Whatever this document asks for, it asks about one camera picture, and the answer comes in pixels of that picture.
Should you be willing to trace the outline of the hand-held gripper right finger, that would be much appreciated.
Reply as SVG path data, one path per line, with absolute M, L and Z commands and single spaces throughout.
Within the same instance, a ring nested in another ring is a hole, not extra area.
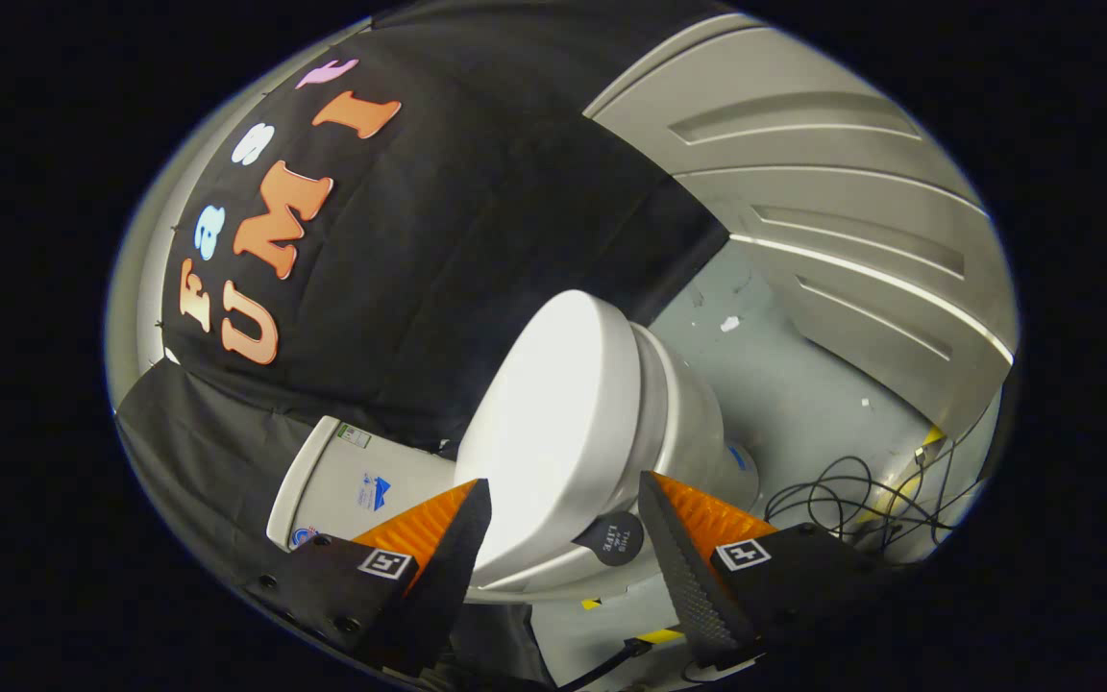
M 777 529 L 655 472 L 640 478 L 638 508 L 701 667 L 813 644 L 891 593 L 898 578 L 814 523 Z

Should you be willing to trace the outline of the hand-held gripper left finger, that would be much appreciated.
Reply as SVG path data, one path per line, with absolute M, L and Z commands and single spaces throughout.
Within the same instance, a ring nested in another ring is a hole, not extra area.
M 462 483 L 355 539 L 315 535 L 246 593 L 356 667 L 414 678 L 448 643 L 489 521 L 489 482 Z

